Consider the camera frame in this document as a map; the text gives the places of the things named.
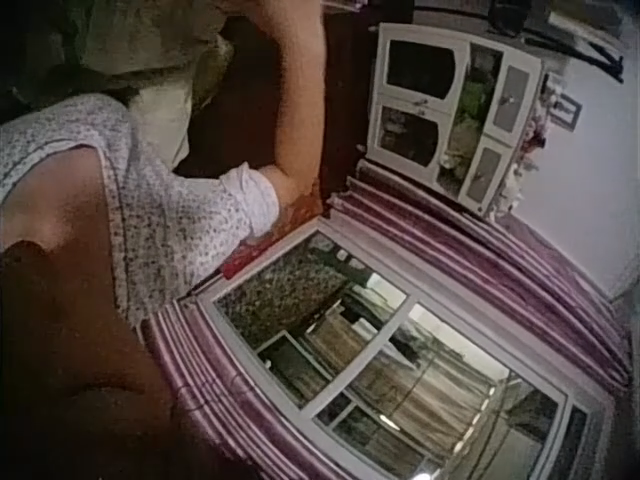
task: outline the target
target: short sleeve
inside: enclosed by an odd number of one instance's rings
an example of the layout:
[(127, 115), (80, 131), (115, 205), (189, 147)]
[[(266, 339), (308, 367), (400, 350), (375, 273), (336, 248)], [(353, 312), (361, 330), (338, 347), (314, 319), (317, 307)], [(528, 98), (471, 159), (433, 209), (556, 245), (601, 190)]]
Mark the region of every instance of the short sleeve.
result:
[(271, 182), (246, 163), (224, 174), (220, 181), (244, 208), (251, 224), (251, 236), (267, 233), (280, 214), (278, 197)]

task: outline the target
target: cabinet door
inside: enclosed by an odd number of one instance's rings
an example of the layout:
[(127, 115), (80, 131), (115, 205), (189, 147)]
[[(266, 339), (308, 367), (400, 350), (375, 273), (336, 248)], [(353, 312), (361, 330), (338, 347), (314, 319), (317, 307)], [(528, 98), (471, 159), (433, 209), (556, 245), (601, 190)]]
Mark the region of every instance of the cabinet door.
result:
[(542, 61), (526, 53), (505, 52), (484, 133), (516, 146), (527, 122), (542, 76)]
[(460, 203), (484, 214), (502, 182), (513, 152), (513, 148), (483, 136), (462, 185)]
[(382, 26), (376, 94), (451, 113), (457, 104), (469, 43), (421, 27)]
[(425, 185), (432, 185), (452, 117), (380, 96), (369, 124), (368, 157)]

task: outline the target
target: white cabinet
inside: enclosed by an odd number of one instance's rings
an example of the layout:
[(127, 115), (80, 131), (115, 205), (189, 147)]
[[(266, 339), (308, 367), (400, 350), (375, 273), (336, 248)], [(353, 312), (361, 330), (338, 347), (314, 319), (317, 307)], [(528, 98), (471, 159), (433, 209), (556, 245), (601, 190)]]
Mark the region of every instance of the white cabinet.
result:
[(417, 25), (380, 27), (368, 158), (483, 215), (519, 149), (541, 60)]

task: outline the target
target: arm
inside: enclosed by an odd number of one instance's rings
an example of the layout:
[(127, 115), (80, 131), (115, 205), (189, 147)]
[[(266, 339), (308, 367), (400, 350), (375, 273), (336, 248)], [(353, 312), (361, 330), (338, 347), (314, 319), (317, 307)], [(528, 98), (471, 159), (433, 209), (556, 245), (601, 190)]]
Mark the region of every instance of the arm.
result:
[(259, 0), (243, 7), (280, 46), (282, 97), (275, 165), (261, 172), (285, 207), (311, 191), (320, 171), (326, 63), (322, 5), (320, 0)]
[(262, 169), (285, 207), (308, 194), (318, 177), (324, 137), (324, 45), (316, 40), (282, 45), (282, 100), (276, 163)]

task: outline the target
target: striped curtain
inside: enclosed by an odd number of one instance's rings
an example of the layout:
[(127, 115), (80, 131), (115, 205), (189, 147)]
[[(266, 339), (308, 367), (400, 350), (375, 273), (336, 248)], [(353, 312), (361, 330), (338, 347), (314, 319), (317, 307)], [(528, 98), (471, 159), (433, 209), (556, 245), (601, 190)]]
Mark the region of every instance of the striped curtain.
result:
[(354, 480), (288, 422), (255, 385), (216, 322), (194, 299), (168, 305), (141, 335), (176, 397), (178, 412), (230, 458), (273, 480)]
[(630, 379), (627, 332), (609, 302), (500, 227), (362, 161), (332, 207), (446, 273), (610, 393)]

